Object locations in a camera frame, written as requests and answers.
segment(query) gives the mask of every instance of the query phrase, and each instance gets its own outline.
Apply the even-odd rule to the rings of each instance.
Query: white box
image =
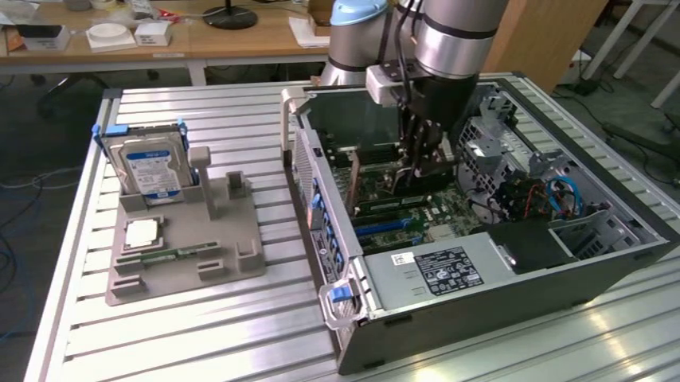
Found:
[[[64,50],[70,39],[65,25],[17,25],[28,50]]]
[[[106,23],[92,26],[86,32],[86,42],[93,53],[136,48],[137,43],[125,26]]]
[[[582,50],[575,51],[573,54],[571,62],[569,63],[569,67],[563,76],[558,82],[558,85],[573,85],[579,81],[581,74],[585,72],[585,68],[587,68],[587,64],[593,60],[593,57],[587,55]]]
[[[140,46],[168,46],[171,38],[167,22],[144,22],[134,31],[134,40]]]

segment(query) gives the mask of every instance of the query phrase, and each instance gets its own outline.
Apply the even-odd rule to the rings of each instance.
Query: white table leg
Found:
[[[189,70],[191,86],[205,86],[204,60],[189,60],[187,62],[187,69]]]
[[[661,107],[662,103],[666,102],[667,97],[677,90],[677,88],[680,88],[680,72],[677,72],[676,76],[672,78],[670,82],[661,90],[661,93],[658,93],[657,97],[651,101],[653,108],[657,109]]]
[[[649,28],[646,28],[645,35],[637,41],[635,47],[627,54],[627,57],[625,57],[625,60],[623,60],[622,64],[619,65],[618,70],[614,73],[614,78],[621,78],[625,75],[625,72],[633,65],[633,62],[635,62],[641,51],[646,47],[646,44],[649,44],[649,41],[657,35],[658,29],[662,27],[662,25],[667,21],[667,18],[670,17],[672,13],[674,12],[674,10],[677,8],[677,4],[678,4],[677,2],[673,2],[673,4],[667,5],[665,10],[658,15],[657,19],[649,25]]]
[[[583,73],[585,79],[590,78],[594,74],[594,71],[597,71],[599,64],[605,60],[606,55],[609,54],[609,51],[611,50],[615,42],[618,41],[619,35],[623,34],[625,28],[627,27],[627,24],[630,24],[630,20],[635,16],[637,11],[641,8],[641,5],[642,5],[642,1],[634,0],[633,3],[630,4],[630,6],[627,7],[623,17],[619,18],[619,21],[618,21],[618,24],[615,24],[614,30],[611,30],[609,37],[606,37],[606,41],[602,44],[599,51],[594,55],[594,58],[587,65],[587,68],[585,69],[585,73]]]

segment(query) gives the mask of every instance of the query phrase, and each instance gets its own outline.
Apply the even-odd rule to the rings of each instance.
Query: blue pcie slot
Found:
[[[404,229],[404,227],[411,223],[411,219],[400,219],[392,221],[390,223],[383,223],[378,225],[372,225],[370,227],[358,227],[354,229],[354,233],[356,236],[372,235],[375,233],[383,233],[388,231],[394,231],[398,229]]]

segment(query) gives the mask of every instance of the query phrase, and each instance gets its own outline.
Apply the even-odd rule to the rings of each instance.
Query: circuit board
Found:
[[[368,217],[352,219],[359,244],[366,255],[466,236],[474,228],[480,226],[479,216],[470,207],[464,193],[455,185],[422,197],[394,198],[380,188],[382,177],[382,172],[360,174],[358,205],[374,205],[374,208],[380,209],[386,206]],[[350,170],[334,169],[334,179],[339,194],[347,200]],[[412,208],[395,207],[408,199],[414,201]],[[371,227],[380,227],[380,222],[387,221],[400,222],[402,227],[386,232],[368,233]]]

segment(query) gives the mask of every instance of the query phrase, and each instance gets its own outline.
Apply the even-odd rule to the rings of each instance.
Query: desk lamp base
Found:
[[[256,24],[256,14],[237,6],[229,7],[228,10],[225,7],[217,6],[209,8],[203,14],[207,15],[203,16],[204,23],[219,29],[244,29]]]

